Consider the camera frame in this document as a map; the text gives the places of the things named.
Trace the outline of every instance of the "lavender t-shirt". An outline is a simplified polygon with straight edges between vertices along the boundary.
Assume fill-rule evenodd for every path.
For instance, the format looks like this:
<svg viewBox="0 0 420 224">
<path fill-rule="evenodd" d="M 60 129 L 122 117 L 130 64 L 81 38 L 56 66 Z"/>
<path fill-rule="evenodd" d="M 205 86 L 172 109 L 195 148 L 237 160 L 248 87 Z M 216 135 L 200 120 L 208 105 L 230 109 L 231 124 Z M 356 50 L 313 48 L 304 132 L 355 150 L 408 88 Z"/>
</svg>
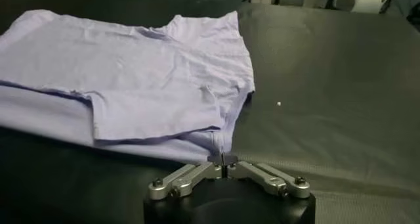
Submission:
<svg viewBox="0 0 420 224">
<path fill-rule="evenodd" d="M 230 151 L 255 90 L 236 12 L 144 28 L 28 11 L 0 37 L 0 81 L 1 125 L 183 162 Z"/>
</svg>

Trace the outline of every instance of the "screw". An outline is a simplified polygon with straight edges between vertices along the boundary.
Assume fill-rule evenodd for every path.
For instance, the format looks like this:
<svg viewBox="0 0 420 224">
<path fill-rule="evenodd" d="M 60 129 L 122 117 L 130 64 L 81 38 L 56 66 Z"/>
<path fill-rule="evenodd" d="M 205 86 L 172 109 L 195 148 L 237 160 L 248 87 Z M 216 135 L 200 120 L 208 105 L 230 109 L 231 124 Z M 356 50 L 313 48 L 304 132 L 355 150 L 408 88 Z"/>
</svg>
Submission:
<svg viewBox="0 0 420 224">
<path fill-rule="evenodd" d="M 169 191 L 169 196 L 172 198 L 178 198 L 181 195 L 178 187 L 173 187 L 171 191 Z"/>
<path fill-rule="evenodd" d="M 163 181 L 161 178 L 157 178 L 152 182 L 153 187 L 159 187 L 163 185 Z"/>
<path fill-rule="evenodd" d="M 298 176 L 298 177 L 295 178 L 295 184 L 296 185 L 303 185 L 305 183 L 306 183 L 306 179 L 304 179 L 304 177 Z"/>
<path fill-rule="evenodd" d="M 287 195 L 289 195 L 288 191 L 287 191 L 287 187 L 286 185 L 282 185 L 279 189 L 278 189 L 278 195 L 281 197 L 287 197 Z"/>
</svg>

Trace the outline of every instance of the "black table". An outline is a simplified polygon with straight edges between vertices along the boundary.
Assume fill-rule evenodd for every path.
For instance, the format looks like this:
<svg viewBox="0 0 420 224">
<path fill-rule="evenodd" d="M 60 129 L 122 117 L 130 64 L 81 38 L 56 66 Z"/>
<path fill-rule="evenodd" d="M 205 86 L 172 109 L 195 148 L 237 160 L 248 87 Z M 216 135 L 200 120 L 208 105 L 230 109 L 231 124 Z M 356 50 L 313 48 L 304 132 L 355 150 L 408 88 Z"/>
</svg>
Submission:
<svg viewBox="0 0 420 224">
<path fill-rule="evenodd" d="M 420 35 L 402 18 L 198 0 L 0 0 L 0 32 L 29 9 L 142 26 L 237 9 L 257 92 L 232 152 L 306 177 L 318 223 L 420 223 Z M 147 184 L 178 167 L 0 129 L 0 217 L 142 223 Z"/>
</svg>

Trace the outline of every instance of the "silver metal bracket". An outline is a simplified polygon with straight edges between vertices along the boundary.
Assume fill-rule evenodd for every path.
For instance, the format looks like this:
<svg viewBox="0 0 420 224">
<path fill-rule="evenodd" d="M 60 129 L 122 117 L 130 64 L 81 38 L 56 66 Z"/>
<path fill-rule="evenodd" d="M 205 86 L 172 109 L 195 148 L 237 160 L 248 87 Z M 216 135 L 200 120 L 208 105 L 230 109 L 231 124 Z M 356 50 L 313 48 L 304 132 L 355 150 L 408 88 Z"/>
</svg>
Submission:
<svg viewBox="0 0 420 224">
<path fill-rule="evenodd" d="M 295 198 L 310 196 L 309 183 L 304 178 L 294 178 L 266 164 L 238 162 L 228 167 L 228 176 L 235 179 L 250 178 L 273 195 L 291 195 Z"/>
<path fill-rule="evenodd" d="M 156 179 L 149 184 L 149 197 L 161 200 L 168 195 L 178 198 L 191 194 L 192 189 L 203 179 L 218 179 L 222 177 L 222 168 L 214 163 L 199 166 L 186 164 L 163 179 Z"/>
<path fill-rule="evenodd" d="M 250 178 L 276 196 L 290 195 L 295 198 L 310 196 L 309 183 L 302 177 L 292 177 L 266 164 L 238 162 L 227 167 L 227 177 L 234 179 Z M 163 179 L 149 184 L 149 198 L 162 200 L 168 196 L 179 198 L 188 196 L 192 189 L 203 179 L 222 178 L 222 167 L 207 162 L 198 166 L 186 164 Z"/>
</svg>

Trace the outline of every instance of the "folded shirt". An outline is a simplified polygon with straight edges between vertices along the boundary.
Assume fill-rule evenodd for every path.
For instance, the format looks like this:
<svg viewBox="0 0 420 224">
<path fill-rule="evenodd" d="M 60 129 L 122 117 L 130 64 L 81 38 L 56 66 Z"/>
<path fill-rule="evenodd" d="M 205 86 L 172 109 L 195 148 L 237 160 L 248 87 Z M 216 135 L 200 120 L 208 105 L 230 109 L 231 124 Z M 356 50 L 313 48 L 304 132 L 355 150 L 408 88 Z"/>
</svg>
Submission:
<svg viewBox="0 0 420 224">
<path fill-rule="evenodd" d="M 0 37 L 0 124 L 73 143 L 204 161 L 254 90 L 236 12 L 144 28 L 37 10 Z"/>
</svg>

